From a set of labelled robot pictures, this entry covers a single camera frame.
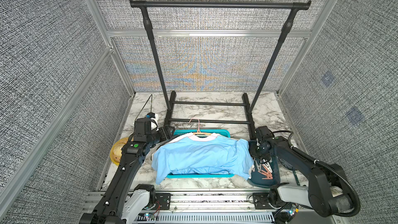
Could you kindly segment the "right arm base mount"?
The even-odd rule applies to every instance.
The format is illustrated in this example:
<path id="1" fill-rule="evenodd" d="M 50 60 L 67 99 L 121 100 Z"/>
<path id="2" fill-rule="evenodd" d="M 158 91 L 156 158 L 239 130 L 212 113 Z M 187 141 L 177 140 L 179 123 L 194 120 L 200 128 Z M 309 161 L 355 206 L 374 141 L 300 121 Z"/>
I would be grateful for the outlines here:
<path id="1" fill-rule="evenodd" d="M 248 197 L 248 202 L 255 206 L 256 210 L 274 209 L 268 200 L 268 192 L 255 192 Z"/>

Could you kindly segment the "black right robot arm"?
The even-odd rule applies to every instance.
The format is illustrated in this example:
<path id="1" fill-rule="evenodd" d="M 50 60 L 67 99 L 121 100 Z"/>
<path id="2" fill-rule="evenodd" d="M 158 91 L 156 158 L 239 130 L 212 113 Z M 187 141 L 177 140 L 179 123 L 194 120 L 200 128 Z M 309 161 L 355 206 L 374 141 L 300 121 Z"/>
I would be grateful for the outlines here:
<path id="1" fill-rule="evenodd" d="M 251 144 L 249 152 L 256 160 L 281 158 L 308 180 L 308 186 L 271 186 L 267 197 L 271 207 L 281 211 L 285 205 L 298 204 L 321 217 L 353 217 L 360 212 L 360 198 L 342 167 L 310 156 L 294 146 L 291 138 L 284 138 L 280 131 L 271 131 L 267 126 L 256 128 L 255 134 L 257 144 Z"/>

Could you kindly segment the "pink clothes hanger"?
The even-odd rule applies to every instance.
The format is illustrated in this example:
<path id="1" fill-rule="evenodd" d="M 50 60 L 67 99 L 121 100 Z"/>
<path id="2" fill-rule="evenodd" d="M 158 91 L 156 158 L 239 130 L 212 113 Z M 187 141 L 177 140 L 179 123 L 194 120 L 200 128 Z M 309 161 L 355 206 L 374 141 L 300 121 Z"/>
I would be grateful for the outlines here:
<path id="1" fill-rule="evenodd" d="M 197 137 L 199 137 L 199 138 L 205 138 L 205 137 L 207 137 L 207 136 L 211 136 L 211 133 L 202 132 L 202 131 L 201 131 L 201 129 L 200 129 L 201 124 L 200 124 L 199 118 L 193 117 L 193 118 L 191 118 L 191 119 L 189 120 L 189 123 L 193 122 L 194 120 L 196 120 L 197 123 L 198 123 L 198 124 L 197 124 L 197 130 L 196 130 L 195 132 L 193 132 L 193 135 L 194 135 L 194 136 L 197 136 Z"/>

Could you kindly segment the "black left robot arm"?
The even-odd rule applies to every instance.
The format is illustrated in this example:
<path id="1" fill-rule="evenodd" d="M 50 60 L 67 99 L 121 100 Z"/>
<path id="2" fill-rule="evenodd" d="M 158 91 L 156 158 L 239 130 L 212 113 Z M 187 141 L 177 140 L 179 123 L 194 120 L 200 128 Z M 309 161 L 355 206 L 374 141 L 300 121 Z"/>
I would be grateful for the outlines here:
<path id="1" fill-rule="evenodd" d="M 159 127 L 151 118 L 137 119 L 133 134 L 128 137 L 127 143 L 122 147 L 122 156 L 111 184 L 92 213 L 84 213 L 79 223 L 125 224 L 135 219 L 133 212 L 139 214 L 147 205 L 155 204 L 154 186 L 139 186 L 138 193 L 134 193 L 130 198 L 132 211 L 127 213 L 127 217 L 122 217 L 127 194 L 146 156 L 156 144 L 170 140 L 174 132 L 174 127 L 169 125 Z"/>

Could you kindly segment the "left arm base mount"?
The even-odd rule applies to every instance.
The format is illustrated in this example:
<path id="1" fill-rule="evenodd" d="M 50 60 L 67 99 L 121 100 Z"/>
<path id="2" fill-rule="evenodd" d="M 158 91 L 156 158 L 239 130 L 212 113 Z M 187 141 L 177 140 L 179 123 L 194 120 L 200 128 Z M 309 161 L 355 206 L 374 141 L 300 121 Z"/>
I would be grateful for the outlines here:
<path id="1" fill-rule="evenodd" d="M 170 193 L 156 193 L 155 202 L 150 205 L 149 210 L 169 210 L 171 204 L 171 194 Z"/>

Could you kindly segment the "light blue t-shirt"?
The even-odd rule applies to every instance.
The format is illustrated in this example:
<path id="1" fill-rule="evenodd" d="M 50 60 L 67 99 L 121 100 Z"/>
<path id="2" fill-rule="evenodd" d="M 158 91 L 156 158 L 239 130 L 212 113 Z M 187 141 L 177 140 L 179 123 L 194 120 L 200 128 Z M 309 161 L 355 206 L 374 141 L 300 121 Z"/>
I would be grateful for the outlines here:
<path id="1" fill-rule="evenodd" d="M 254 160 L 247 140 L 218 133 L 205 138 L 187 133 L 160 146 L 152 155 L 152 168 L 157 173 L 156 184 L 170 174 L 233 174 L 248 180 Z"/>

